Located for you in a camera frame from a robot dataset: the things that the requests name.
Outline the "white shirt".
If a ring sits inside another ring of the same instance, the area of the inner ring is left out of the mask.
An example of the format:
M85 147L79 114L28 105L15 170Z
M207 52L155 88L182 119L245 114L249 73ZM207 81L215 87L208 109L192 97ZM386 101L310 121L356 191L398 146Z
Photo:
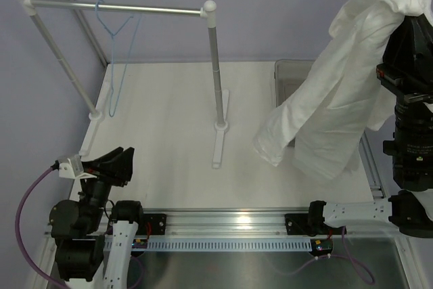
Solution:
M405 16L432 17L432 0L348 0L329 27L331 41L306 80L266 118L253 140L277 166L294 142L293 164L325 183L352 163L365 129L378 130L395 97L375 69Z

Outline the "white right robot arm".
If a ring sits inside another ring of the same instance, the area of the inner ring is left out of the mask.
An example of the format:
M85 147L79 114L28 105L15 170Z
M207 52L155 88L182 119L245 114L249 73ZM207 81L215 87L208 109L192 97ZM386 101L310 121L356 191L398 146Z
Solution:
M252 140L275 107L272 62L223 62L221 82L229 91L229 129L222 163L212 165L216 131L212 69L208 62L119 64L108 68L120 98L114 117L98 127L90 158L117 147L134 148L133 176L110 199L139 201L147 213L166 214L166 233L284 234L285 216L298 214L321 233L330 225L315 200L368 202L398 192L381 142L386 123L363 137L354 162L331 183L308 178L292 163L288 148L279 166L265 162Z

